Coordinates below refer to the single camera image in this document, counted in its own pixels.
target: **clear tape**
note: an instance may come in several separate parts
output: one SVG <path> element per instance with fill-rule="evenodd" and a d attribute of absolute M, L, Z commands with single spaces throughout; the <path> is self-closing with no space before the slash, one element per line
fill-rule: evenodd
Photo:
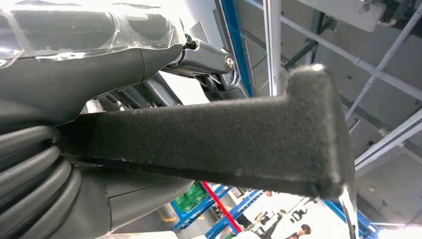
<path fill-rule="evenodd" d="M 185 43 L 177 11 L 151 2 L 1 2 L 0 69 L 21 57 L 64 61 L 131 48 L 167 49 Z"/>

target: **red pole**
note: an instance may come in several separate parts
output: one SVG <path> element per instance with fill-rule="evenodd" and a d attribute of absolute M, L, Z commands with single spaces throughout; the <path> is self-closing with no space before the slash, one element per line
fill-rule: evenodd
<path fill-rule="evenodd" d="M 202 186 L 205 188 L 205 190 L 211 195 L 211 197 L 214 199 L 214 201 L 217 203 L 217 205 L 220 207 L 221 211 L 224 213 L 224 215 L 227 217 L 229 222 L 233 225 L 233 227 L 236 229 L 237 233 L 241 232 L 242 229 L 239 227 L 239 225 L 236 223 L 234 218 L 230 215 L 230 213 L 226 210 L 223 203 L 221 203 L 220 199 L 217 197 L 217 195 L 211 190 L 211 188 L 208 186 L 208 184 L 205 181 L 201 181 Z"/>

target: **ribbed black hose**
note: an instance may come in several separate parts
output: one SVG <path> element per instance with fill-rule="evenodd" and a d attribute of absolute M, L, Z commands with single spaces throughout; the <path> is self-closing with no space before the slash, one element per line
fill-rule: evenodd
<path fill-rule="evenodd" d="M 81 175 L 59 156 L 59 137 L 47 126 L 0 135 L 0 238 L 46 238 L 65 218 Z"/>

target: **bolt head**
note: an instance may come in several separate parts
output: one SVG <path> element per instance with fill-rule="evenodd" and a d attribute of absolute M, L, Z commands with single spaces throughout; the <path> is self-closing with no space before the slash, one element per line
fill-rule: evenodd
<path fill-rule="evenodd" d="M 224 58 L 224 66 L 226 67 L 226 69 L 228 70 L 233 70 L 234 69 L 234 59 L 232 56 L 226 56 Z"/>

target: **green crate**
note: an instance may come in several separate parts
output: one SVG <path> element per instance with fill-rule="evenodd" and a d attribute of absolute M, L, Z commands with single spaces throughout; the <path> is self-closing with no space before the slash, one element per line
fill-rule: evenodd
<path fill-rule="evenodd" d="M 189 212 L 197 205 L 191 202 L 186 197 L 186 195 L 181 195 L 180 197 L 176 198 L 174 200 L 174 203 L 176 204 L 176 207 L 179 209 L 179 211 L 184 212 L 184 213 Z"/>
<path fill-rule="evenodd" d="M 208 193 L 200 183 L 194 183 L 185 194 L 174 200 L 177 208 L 181 212 L 189 212 L 196 207 Z"/>
<path fill-rule="evenodd" d="M 189 199 L 189 201 L 197 204 L 201 202 L 208 195 L 208 193 L 203 189 L 203 187 L 200 184 L 194 183 L 187 190 L 185 195 Z"/>

